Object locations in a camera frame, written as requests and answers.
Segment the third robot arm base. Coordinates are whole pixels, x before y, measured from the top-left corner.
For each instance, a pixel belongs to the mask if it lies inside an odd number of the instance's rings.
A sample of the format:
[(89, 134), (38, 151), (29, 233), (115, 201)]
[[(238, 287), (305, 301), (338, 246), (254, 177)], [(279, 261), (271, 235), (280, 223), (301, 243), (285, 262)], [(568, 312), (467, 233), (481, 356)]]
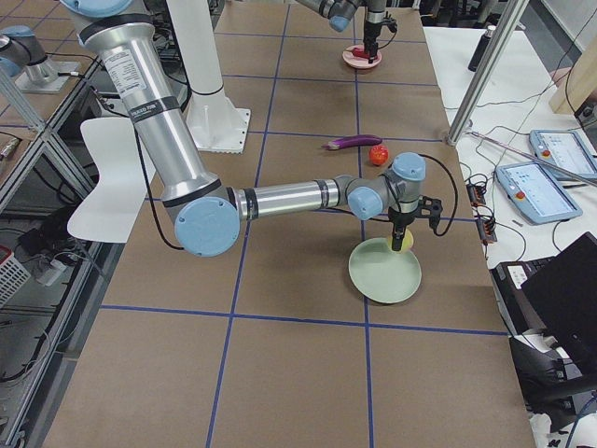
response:
[(28, 93), (58, 93), (80, 63), (54, 61), (25, 25), (1, 30), (1, 69)]

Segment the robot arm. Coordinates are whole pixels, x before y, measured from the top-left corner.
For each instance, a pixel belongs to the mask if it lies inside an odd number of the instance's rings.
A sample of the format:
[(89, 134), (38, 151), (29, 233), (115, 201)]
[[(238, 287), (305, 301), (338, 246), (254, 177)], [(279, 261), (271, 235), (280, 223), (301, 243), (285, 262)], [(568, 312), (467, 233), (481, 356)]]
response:
[(68, 1), (81, 45), (104, 64), (164, 186), (162, 202), (179, 244), (201, 257), (217, 256), (236, 242), (243, 221), (348, 205), (362, 220), (387, 212), (392, 248), (403, 248), (418, 214), (425, 178), (422, 156), (405, 152), (378, 177), (350, 175), (273, 187), (233, 189), (208, 170), (202, 150), (243, 148), (250, 113), (224, 91), (208, 5), (172, 1), (169, 15), (192, 97), (182, 108), (152, 38), (154, 25), (142, 1)]
[(393, 33), (397, 31), (396, 21), (386, 11), (386, 1), (298, 0), (298, 3), (327, 19), (329, 26), (337, 32), (342, 32), (356, 11), (364, 7), (363, 46), (369, 64), (377, 60), (380, 48), (377, 39), (382, 27), (387, 26)]

